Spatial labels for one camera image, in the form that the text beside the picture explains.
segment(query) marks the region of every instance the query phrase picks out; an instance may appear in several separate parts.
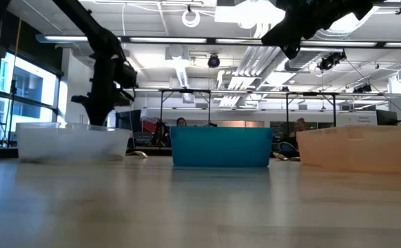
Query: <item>white plastic bin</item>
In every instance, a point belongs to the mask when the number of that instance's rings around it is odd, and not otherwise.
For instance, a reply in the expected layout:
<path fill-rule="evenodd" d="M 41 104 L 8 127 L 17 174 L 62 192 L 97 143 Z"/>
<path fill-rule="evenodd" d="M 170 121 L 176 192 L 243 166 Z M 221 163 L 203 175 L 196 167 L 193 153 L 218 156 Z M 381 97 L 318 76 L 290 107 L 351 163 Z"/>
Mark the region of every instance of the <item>white plastic bin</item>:
<path fill-rule="evenodd" d="M 122 160 L 128 130 L 75 123 L 17 123 L 19 158 L 35 163 Z"/>

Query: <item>plastic bin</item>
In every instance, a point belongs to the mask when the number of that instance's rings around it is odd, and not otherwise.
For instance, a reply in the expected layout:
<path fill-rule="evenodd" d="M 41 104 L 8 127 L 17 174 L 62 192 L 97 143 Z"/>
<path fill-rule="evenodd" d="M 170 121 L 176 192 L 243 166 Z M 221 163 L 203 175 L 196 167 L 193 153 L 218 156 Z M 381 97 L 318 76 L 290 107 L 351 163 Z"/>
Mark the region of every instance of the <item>plastic bin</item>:
<path fill-rule="evenodd" d="M 266 167 L 271 128 L 172 127 L 175 166 Z"/>
<path fill-rule="evenodd" d="M 401 126 L 332 127 L 297 133 L 303 165 L 401 172 Z"/>
<path fill-rule="evenodd" d="M 130 131 L 74 123 L 17 123 L 19 158 L 92 163 L 125 157 Z"/>

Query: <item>blue plastic bin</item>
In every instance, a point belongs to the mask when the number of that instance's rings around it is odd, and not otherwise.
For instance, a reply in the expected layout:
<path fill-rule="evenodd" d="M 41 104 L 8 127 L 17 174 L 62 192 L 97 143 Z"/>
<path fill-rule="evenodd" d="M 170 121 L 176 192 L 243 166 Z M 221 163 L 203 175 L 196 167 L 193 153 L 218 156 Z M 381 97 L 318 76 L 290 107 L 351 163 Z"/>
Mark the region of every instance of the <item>blue plastic bin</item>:
<path fill-rule="evenodd" d="M 271 128 L 172 127 L 175 166 L 266 167 Z"/>

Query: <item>beige plastic bin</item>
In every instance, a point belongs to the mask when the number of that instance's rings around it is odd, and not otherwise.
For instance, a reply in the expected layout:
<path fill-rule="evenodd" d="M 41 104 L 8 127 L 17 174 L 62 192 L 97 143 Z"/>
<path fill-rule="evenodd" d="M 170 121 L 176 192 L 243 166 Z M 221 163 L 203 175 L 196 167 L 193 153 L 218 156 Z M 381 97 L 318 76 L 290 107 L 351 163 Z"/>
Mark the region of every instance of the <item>beige plastic bin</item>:
<path fill-rule="evenodd" d="M 401 172 L 401 126 L 332 127 L 297 133 L 303 165 Z"/>

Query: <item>table surface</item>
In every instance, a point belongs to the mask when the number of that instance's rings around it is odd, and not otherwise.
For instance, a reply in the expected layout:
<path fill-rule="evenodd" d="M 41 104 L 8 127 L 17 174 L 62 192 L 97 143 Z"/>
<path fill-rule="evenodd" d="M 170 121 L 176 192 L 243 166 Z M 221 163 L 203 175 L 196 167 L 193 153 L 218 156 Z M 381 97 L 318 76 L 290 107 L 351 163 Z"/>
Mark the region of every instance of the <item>table surface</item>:
<path fill-rule="evenodd" d="M 401 174 L 1 161 L 0 247 L 401 248 Z"/>

